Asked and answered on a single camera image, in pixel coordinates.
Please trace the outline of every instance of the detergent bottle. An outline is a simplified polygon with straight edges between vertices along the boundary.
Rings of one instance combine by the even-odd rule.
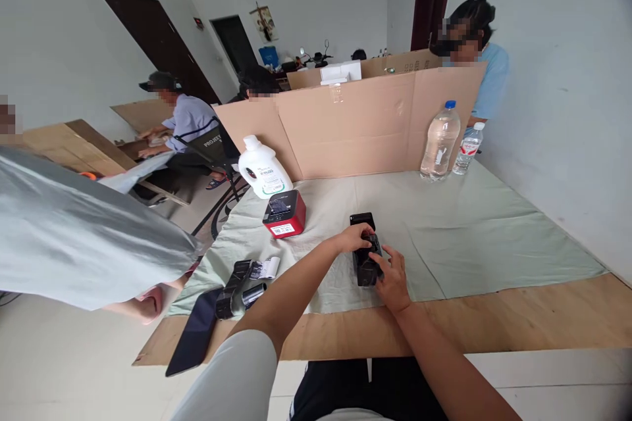
[[[263,145],[254,135],[244,137],[244,143],[246,151],[239,157],[239,173],[255,194],[262,199],[269,199],[272,194],[291,191],[292,181],[275,158],[276,152]]]

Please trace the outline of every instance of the white plastic bottle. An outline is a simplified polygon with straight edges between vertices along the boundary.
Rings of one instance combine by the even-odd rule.
[[[455,101],[447,101],[428,127],[426,151],[421,161],[420,174],[430,181],[439,181],[446,177],[452,149],[461,132],[461,120],[454,110]]]
[[[469,163],[472,161],[474,156],[476,156],[476,152],[483,142],[483,128],[485,128],[485,124],[483,122],[476,122],[474,124],[474,131],[463,138],[461,150],[459,151],[459,155],[456,157],[454,167],[452,168],[452,172],[454,174],[465,174],[467,172]]]
[[[267,147],[254,135],[244,137],[246,151],[239,157],[239,173],[250,184],[255,194],[269,199],[272,194],[291,191],[292,181],[272,148]]]

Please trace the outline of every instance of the light blue shirt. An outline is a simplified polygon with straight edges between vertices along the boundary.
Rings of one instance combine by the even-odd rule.
[[[217,118],[217,114],[205,101],[191,95],[180,94],[176,99],[173,117],[166,119],[163,125],[173,130],[174,136],[182,136],[183,140],[192,141],[219,124],[213,118]],[[173,137],[169,138],[165,145],[178,153],[186,151],[186,145]]]
[[[505,86],[509,76],[509,56],[507,51],[497,44],[488,43],[481,53],[479,61],[487,61],[487,67],[472,115],[490,120],[498,114],[500,102],[505,94]],[[453,64],[448,61],[444,63],[444,66],[450,67]]]

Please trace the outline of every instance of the white shirt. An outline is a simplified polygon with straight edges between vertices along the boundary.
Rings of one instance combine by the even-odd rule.
[[[266,421],[276,359],[275,347],[266,334],[238,332],[217,349],[171,421]],[[388,420],[373,411],[345,408],[320,421]]]
[[[173,130],[174,135],[182,136],[185,141],[202,136],[216,127],[217,124],[217,114],[210,105],[202,99],[186,94],[178,96],[173,117],[163,122],[164,126]],[[165,145],[178,153],[183,153],[186,150],[186,145],[173,137],[169,138]]]

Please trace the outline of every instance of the cap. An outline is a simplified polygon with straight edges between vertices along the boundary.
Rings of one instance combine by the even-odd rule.
[[[147,82],[141,82],[138,87],[147,92],[156,92],[159,89],[165,89],[172,92],[182,90],[180,82],[168,72],[156,71],[152,72]]]
[[[246,144],[246,149],[250,151],[257,149],[261,146],[261,142],[254,135],[245,136],[244,143]]]

